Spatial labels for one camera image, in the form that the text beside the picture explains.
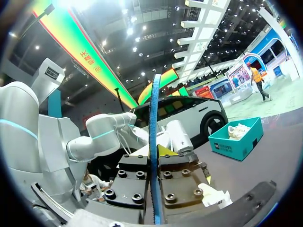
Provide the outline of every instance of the white car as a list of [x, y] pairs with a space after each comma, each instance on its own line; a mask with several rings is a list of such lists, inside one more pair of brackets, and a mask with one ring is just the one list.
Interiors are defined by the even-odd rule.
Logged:
[[[136, 114], [135, 126], [148, 131], [149, 103], [131, 110]], [[161, 98], [158, 103], [158, 131], [172, 120], [179, 120], [194, 147], [206, 142], [208, 136], [228, 123], [219, 100], [192, 96]]]

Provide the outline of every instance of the white cloth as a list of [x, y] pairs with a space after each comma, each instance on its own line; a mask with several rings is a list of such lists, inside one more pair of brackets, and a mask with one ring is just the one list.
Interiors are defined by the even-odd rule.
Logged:
[[94, 184], [97, 186], [97, 190], [101, 192], [102, 188], [107, 188], [109, 187], [109, 182], [101, 181], [99, 177], [93, 174], [89, 174], [89, 179], [88, 180], [83, 180], [83, 182], [80, 185], [80, 190], [85, 191], [87, 190], [87, 184], [89, 184], [91, 181], [93, 181]]

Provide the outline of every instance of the tire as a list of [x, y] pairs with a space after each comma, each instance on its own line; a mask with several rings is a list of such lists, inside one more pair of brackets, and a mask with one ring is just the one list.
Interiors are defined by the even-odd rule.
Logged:
[[211, 134], [221, 129], [226, 124], [222, 116], [214, 114], [201, 122], [200, 133], [203, 137], [208, 138]]

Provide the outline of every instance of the person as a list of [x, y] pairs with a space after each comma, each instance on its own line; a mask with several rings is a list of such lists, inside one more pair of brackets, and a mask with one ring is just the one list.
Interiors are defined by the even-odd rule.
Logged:
[[262, 87], [262, 82], [264, 83], [264, 79], [262, 78], [261, 74], [258, 72], [258, 70], [254, 67], [251, 66], [251, 64], [248, 62], [247, 63], [247, 67], [249, 68], [249, 70], [251, 71], [252, 73], [252, 76], [251, 76], [251, 82], [250, 84], [252, 85], [252, 81], [255, 81], [256, 82], [256, 85], [258, 87], [258, 90], [260, 91], [262, 97], [263, 97], [263, 102], [265, 102], [265, 99], [268, 98], [269, 100], [272, 100], [271, 98], [271, 95], [269, 95], [268, 93], [266, 93], [264, 90], [263, 90], [263, 87]]
[[93, 174], [89, 174], [88, 170], [86, 170], [85, 175], [83, 177], [83, 181], [80, 185], [80, 191], [83, 193], [86, 193], [87, 195], [92, 194], [92, 189], [89, 187], [90, 184], [95, 184], [97, 187], [97, 190], [102, 193], [106, 188], [109, 188], [113, 181], [105, 182], [101, 181], [99, 177]]

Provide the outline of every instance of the white pillar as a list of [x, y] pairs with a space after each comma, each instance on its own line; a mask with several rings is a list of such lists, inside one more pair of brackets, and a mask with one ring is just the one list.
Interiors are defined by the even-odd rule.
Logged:
[[259, 11], [260, 15], [266, 20], [266, 22], [274, 29], [274, 31], [280, 36], [282, 42], [284, 43], [285, 47], [287, 48], [293, 62], [294, 62], [294, 66], [297, 72], [295, 72], [294, 74], [297, 74], [303, 78], [303, 65], [301, 62], [301, 58], [300, 55], [298, 53], [298, 51], [296, 50], [294, 44], [292, 43], [292, 41], [289, 39], [288, 35], [286, 34], [286, 32], [284, 31], [284, 29], [279, 25], [279, 23], [270, 15], [270, 13], [268, 13], [266, 11], [265, 8], [261, 8]]

